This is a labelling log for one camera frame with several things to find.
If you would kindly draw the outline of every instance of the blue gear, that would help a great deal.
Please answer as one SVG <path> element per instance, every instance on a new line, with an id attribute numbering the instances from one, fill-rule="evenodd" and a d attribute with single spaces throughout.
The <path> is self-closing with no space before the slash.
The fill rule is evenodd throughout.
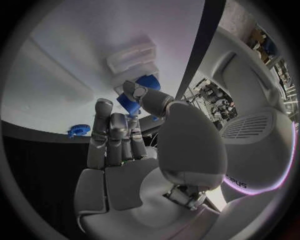
<path id="1" fill-rule="evenodd" d="M 69 131 L 67 131 L 67 134 L 69 138 L 73 138 L 74 135 L 76 136 L 83 136 L 86 135 L 89 131 L 91 130 L 91 127 L 86 124 L 79 124 L 79 125 L 74 125 L 71 127 Z"/>

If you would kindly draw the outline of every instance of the vent grille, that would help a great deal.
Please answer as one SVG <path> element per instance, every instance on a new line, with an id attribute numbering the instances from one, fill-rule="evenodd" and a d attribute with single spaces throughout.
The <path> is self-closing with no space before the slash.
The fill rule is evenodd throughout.
<path id="1" fill-rule="evenodd" d="M 222 133 L 225 139 L 247 139 L 262 134 L 268 125 L 265 115 L 247 117 L 228 125 Z"/>

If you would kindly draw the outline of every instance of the purple light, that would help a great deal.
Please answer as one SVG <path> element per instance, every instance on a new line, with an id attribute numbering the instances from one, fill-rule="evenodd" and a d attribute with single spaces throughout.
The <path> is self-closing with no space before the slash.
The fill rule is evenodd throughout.
<path id="1" fill-rule="evenodd" d="M 296 134 L 296 126 L 295 126 L 295 123 L 292 122 L 291 124 L 291 130 L 292 130 L 292 146 L 291 146 L 291 155 L 290 155 L 290 159 L 289 159 L 289 162 L 288 162 L 288 165 L 287 165 L 287 168 L 285 169 L 284 173 L 282 174 L 281 178 L 278 179 L 278 181 L 276 183 L 274 183 L 272 186 L 270 187 L 266 187 L 266 188 L 263 188 L 263 189 L 244 189 L 244 188 L 239 188 L 237 185 L 235 185 L 234 183 L 232 183 L 230 180 L 228 180 L 227 178 L 224 179 L 224 182 L 230 186 L 231 188 L 237 190 L 238 192 L 240 193 L 243 193 L 243 194 L 247 194 L 247 195 L 256 195 L 256 194 L 261 194 L 261 193 L 264 193 L 264 192 L 268 192 L 268 191 L 271 191 L 271 190 L 274 190 L 274 189 L 277 189 L 279 188 L 283 183 L 284 181 L 286 180 L 289 172 L 290 172 L 290 169 L 291 169 L 291 166 L 292 166 L 292 163 L 293 163 L 293 160 L 294 160 L 294 156 L 295 156 L 295 151 L 296 151 L 296 141 L 297 141 L 297 134 Z"/>

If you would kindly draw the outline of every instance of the blue object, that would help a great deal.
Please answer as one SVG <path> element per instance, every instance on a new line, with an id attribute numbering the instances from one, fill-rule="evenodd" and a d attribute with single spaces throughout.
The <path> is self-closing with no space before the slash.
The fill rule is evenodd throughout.
<path id="1" fill-rule="evenodd" d="M 137 84 L 140 84 L 144 87 L 147 88 L 151 88 L 151 89 L 155 89 L 155 90 L 160 90 L 161 89 L 161 85 L 159 83 L 159 81 L 157 80 L 157 78 L 153 75 L 145 75 L 145 76 L 141 76 L 138 80 L 135 81 Z M 117 99 L 116 99 L 123 108 L 126 109 L 126 111 L 130 114 L 130 115 L 136 115 L 138 110 L 140 109 L 140 105 L 135 102 L 135 101 L 130 101 L 128 99 L 128 97 L 122 93 Z"/>
<path id="2" fill-rule="evenodd" d="M 76 136 L 83 136 L 86 135 L 89 131 L 91 130 L 91 127 L 86 124 L 79 124 L 79 125 L 74 125 L 71 127 L 69 131 L 67 131 L 67 134 L 69 138 L 73 138 L 74 135 Z"/>

